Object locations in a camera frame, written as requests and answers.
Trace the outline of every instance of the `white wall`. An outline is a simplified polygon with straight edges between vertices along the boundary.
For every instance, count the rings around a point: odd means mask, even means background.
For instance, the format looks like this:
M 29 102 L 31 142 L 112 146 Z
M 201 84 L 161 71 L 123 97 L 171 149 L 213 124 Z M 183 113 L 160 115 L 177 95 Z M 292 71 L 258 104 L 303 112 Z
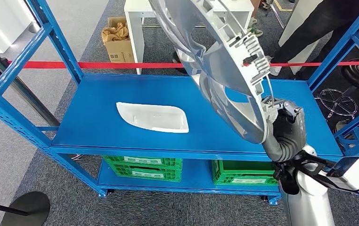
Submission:
M 18 38 L 32 21 L 22 0 L 0 0 L 0 53 Z

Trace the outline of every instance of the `cardboard box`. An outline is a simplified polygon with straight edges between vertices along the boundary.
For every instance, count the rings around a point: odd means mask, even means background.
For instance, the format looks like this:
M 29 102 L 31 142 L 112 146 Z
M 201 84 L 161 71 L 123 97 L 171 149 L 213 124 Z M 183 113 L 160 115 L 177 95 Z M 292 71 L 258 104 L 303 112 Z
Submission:
M 107 19 L 108 27 L 116 27 L 117 23 L 125 25 L 127 20 L 122 17 L 109 17 Z M 104 42 L 107 53 L 109 54 L 110 62 L 112 63 L 134 63 L 134 55 L 132 54 L 132 47 L 130 40 Z

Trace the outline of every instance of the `gray carpet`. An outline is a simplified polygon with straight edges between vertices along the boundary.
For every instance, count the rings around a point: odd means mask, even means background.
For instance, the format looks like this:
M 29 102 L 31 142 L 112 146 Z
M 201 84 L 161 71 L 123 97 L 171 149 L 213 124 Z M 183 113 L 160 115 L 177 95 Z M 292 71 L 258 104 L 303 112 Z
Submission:
M 81 61 L 108 61 L 100 40 L 100 30 L 108 16 L 122 16 L 124 0 L 111 0 L 101 16 L 93 36 L 81 57 Z M 265 35 L 261 45 L 268 54 L 278 48 L 280 27 L 272 14 L 257 15 L 259 26 Z M 171 61 L 172 44 L 159 28 L 144 29 L 145 62 Z M 211 45 L 203 29 L 196 30 L 196 41 Z M 99 70 L 102 72 L 134 73 L 132 70 Z M 144 70 L 145 74 L 178 74 L 172 69 Z M 76 90 L 70 82 L 56 111 L 61 119 Z M 79 163 L 92 175 L 96 175 L 100 164 L 98 156 L 85 156 Z M 29 192 L 41 191 L 51 201 L 51 212 L 46 226 L 107 226 L 107 225 L 218 225 L 218 226 L 266 226 L 286 225 L 282 203 L 269 206 L 258 196 L 185 194 L 140 191 L 114 191 L 100 199 L 85 184 L 65 169 L 44 157 L 39 151 L 16 193 L 16 197 Z M 359 224 L 359 196 L 330 192 L 331 204 L 337 225 Z

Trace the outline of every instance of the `lower shelf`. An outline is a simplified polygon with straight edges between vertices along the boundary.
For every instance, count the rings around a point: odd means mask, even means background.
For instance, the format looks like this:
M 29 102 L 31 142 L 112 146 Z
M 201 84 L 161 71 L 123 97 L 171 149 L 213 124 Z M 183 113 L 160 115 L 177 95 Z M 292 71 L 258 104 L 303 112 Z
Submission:
M 167 182 L 138 178 L 118 177 L 102 161 L 98 186 L 104 189 L 193 192 L 213 194 L 280 195 L 278 186 L 217 186 L 213 184 L 212 164 L 210 160 L 184 159 L 181 182 Z

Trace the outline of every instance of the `white table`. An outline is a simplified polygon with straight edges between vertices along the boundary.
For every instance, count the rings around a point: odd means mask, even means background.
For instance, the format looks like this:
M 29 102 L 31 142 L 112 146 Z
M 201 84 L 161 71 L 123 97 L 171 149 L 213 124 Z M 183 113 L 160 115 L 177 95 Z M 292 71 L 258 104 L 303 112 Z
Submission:
M 229 10 L 234 14 L 237 20 L 244 28 L 247 28 L 250 17 L 253 12 L 253 5 L 249 0 L 222 0 Z M 215 6 L 215 13 L 219 17 L 226 18 L 227 11 L 216 0 L 212 1 Z M 152 11 L 152 7 L 148 0 L 126 0 L 124 12 L 127 18 L 128 30 L 130 32 L 130 40 L 132 53 L 136 63 L 143 62 L 143 54 L 145 42 L 142 32 L 142 19 L 145 17 L 156 17 Z M 137 74 L 141 74 L 142 69 L 137 68 Z

